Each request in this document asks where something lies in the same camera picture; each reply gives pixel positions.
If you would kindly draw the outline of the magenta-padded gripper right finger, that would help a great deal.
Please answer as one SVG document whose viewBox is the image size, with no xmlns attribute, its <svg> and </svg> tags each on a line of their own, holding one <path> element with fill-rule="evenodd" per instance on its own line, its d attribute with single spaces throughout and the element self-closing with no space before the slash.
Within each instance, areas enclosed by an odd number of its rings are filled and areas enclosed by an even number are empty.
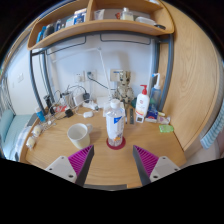
<svg viewBox="0 0 224 224">
<path fill-rule="evenodd" d="M 180 170 L 168 157 L 157 157 L 139 146 L 133 146 L 133 157 L 143 186 Z"/>
</svg>

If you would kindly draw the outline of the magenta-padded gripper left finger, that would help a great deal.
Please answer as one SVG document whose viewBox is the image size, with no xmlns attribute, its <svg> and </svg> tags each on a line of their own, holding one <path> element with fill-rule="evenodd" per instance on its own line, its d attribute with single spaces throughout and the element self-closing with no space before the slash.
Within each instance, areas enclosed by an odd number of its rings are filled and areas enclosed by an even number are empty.
<svg viewBox="0 0 224 224">
<path fill-rule="evenodd" d="M 93 156 L 94 146 L 90 145 L 69 157 L 58 157 L 46 171 L 83 187 Z"/>
</svg>

